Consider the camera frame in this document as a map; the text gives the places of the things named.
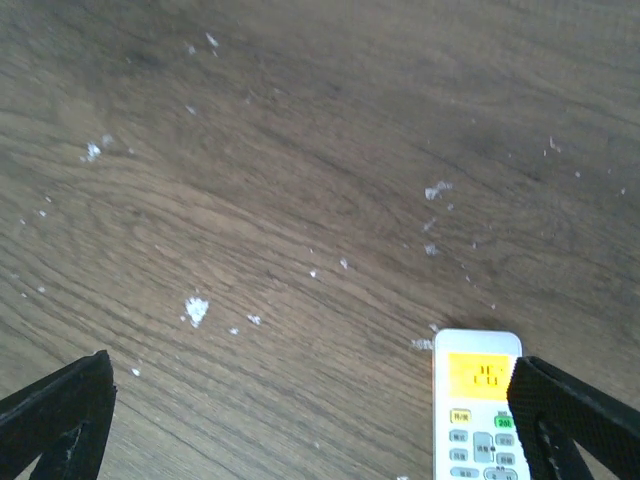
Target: yellow screen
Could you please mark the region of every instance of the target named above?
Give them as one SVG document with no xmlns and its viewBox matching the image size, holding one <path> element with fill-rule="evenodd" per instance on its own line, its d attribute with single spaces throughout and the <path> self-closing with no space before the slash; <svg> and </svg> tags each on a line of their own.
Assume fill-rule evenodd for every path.
<svg viewBox="0 0 640 480">
<path fill-rule="evenodd" d="M 454 398 L 506 400 L 511 381 L 509 355 L 449 354 L 449 394 Z"/>
</svg>

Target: gray button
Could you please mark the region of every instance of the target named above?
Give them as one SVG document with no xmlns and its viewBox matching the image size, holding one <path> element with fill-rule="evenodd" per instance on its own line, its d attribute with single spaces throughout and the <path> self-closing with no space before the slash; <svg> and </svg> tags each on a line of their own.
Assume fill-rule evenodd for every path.
<svg viewBox="0 0 640 480">
<path fill-rule="evenodd" d="M 493 437 L 489 433 L 476 432 L 473 434 L 473 460 L 478 463 L 493 461 Z"/>
<path fill-rule="evenodd" d="M 513 453 L 496 453 L 496 463 L 498 465 L 514 465 L 516 463 L 516 456 Z"/>
<path fill-rule="evenodd" d="M 475 468 L 466 467 L 453 467 L 451 469 L 451 476 L 458 478 L 478 478 L 480 472 Z"/>
<path fill-rule="evenodd" d="M 449 458 L 456 462 L 466 462 L 469 460 L 469 452 L 463 448 L 454 448 L 449 452 Z"/>
<path fill-rule="evenodd" d="M 509 468 L 498 470 L 497 468 L 487 468 L 484 471 L 484 478 L 487 480 L 518 480 L 518 474 L 515 470 Z"/>
<path fill-rule="evenodd" d="M 451 430 L 449 432 L 449 440 L 452 442 L 466 442 L 469 440 L 469 434 L 465 430 Z"/>
<path fill-rule="evenodd" d="M 513 435 L 509 433 L 499 433 L 496 435 L 496 445 L 500 447 L 513 447 Z"/>
</svg>

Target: wooden surface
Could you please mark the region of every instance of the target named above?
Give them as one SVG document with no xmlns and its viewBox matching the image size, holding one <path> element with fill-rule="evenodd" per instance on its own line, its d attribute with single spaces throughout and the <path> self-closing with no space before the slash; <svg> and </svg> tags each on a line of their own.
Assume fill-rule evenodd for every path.
<svg viewBox="0 0 640 480">
<path fill-rule="evenodd" d="M 430 324 L 513 330 L 640 408 L 638 24 L 1 0 L 0 396 L 108 349 L 101 478 L 156 480 L 430 479 Z"/>
</svg>

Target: green button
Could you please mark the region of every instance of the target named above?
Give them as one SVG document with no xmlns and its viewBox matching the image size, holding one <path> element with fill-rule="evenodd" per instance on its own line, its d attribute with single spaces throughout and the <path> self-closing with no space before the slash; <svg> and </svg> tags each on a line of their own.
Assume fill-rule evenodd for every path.
<svg viewBox="0 0 640 480">
<path fill-rule="evenodd" d="M 513 428 L 513 418 L 507 416 L 497 416 L 495 424 L 498 428 Z"/>
</svg>

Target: black plastic part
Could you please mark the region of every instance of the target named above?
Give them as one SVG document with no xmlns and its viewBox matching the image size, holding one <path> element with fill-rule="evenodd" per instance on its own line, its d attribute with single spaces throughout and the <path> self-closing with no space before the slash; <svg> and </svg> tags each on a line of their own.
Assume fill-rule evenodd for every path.
<svg viewBox="0 0 640 480">
<path fill-rule="evenodd" d="M 536 357 L 516 362 L 507 392 L 535 480 L 591 480 L 576 442 L 612 473 L 640 479 L 640 412 Z"/>
<path fill-rule="evenodd" d="M 0 480 L 16 478 L 39 455 L 32 480 L 96 479 L 115 399 L 103 350 L 1 400 Z"/>
</svg>

